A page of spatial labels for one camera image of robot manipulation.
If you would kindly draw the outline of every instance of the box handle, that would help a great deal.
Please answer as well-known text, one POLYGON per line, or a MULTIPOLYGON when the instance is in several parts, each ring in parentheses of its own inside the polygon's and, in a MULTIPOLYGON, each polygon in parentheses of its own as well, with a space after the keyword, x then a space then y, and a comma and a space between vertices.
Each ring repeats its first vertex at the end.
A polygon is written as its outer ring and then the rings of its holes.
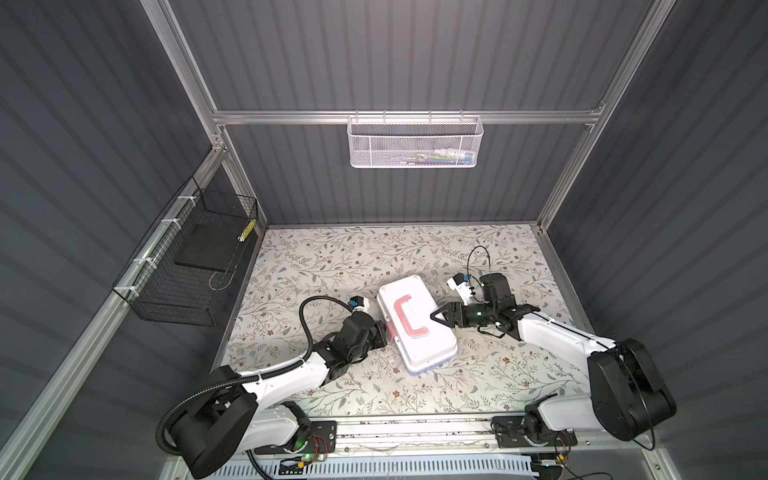
POLYGON ((402 305, 403 303, 407 302, 411 299, 410 295, 406 295, 400 300, 397 300, 395 302, 395 311, 397 312, 398 318, 400 318, 400 323, 402 323, 402 326, 405 327, 406 333, 408 333, 408 336, 412 338, 419 338, 420 336, 427 336, 429 335, 429 329, 427 327, 423 326, 420 329, 414 330, 413 327, 411 327, 411 324, 408 321, 408 318, 406 317, 406 313, 402 311, 402 305))

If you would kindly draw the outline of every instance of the floral tabletop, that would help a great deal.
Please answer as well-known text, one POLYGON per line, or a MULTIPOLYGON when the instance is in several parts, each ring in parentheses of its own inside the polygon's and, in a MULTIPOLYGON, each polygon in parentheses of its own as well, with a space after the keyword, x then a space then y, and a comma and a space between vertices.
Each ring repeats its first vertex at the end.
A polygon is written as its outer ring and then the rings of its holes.
MULTIPOLYGON (((243 299, 224 362, 236 371, 259 369, 306 348, 298 320, 311 295, 373 300, 378 288, 420 275, 437 304, 458 301, 445 281, 466 269, 475 245, 491 254, 519 303, 539 306, 566 323, 571 317, 528 225, 377 227, 268 230, 243 299)), ((475 276, 488 272, 485 252, 470 260, 475 276)), ((375 301, 369 313, 382 318, 375 301)), ((330 302, 306 307, 313 337, 337 331, 348 313, 330 302)), ((310 416, 523 410, 551 392, 588 391, 586 375, 537 346, 456 330, 458 357, 418 376, 387 346, 349 367, 344 376, 294 396, 310 416)))

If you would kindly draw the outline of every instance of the robotic arm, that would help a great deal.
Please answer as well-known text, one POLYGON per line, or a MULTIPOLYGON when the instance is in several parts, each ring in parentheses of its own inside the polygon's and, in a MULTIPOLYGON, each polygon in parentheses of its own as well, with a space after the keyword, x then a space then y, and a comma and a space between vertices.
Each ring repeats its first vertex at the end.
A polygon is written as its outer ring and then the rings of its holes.
MULTIPOLYGON (((457 284, 461 274, 448 280, 452 290, 466 291, 468 281, 457 284)), ((518 305, 506 278, 500 273, 479 280, 482 303, 451 302, 435 311, 433 320, 451 328, 495 326, 502 334, 538 345, 589 375, 591 392, 552 395, 525 409, 525 436, 533 445, 546 445, 557 432, 568 429, 605 429, 629 441, 670 418, 677 411, 667 386, 637 340, 615 342, 591 335, 543 315, 536 306, 518 305)))
POLYGON ((195 478, 206 477, 220 468, 235 452, 264 445, 285 445, 296 451, 310 432, 310 421, 286 398, 316 389, 344 375, 353 363, 363 361, 372 349, 386 346, 385 325, 367 313, 367 300, 353 297, 351 311, 339 332, 318 343, 310 340, 310 352, 298 360, 274 366, 264 372, 235 373, 221 366, 209 375, 202 390, 177 404, 157 426, 157 444, 166 453, 181 455, 195 478), (165 438, 170 434, 176 446, 165 438))

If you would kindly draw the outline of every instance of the white mesh basket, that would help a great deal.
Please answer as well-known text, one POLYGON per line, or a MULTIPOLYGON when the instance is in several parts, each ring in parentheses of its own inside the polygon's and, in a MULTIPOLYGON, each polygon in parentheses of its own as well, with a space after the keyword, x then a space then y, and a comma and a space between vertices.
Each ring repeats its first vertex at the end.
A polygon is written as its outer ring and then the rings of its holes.
POLYGON ((349 162, 355 168, 470 168, 482 132, 480 117, 350 117, 349 162))

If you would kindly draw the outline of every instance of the storage box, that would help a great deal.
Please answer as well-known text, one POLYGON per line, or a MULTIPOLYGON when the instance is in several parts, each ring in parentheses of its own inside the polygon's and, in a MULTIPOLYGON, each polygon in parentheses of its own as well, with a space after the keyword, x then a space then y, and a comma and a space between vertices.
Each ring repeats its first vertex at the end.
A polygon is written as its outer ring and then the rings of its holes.
POLYGON ((411 374, 456 356, 458 343, 453 330, 429 318, 437 304, 420 276, 388 283, 379 289, 376 301, 386 320, 389 341, 397 345, 411 374))

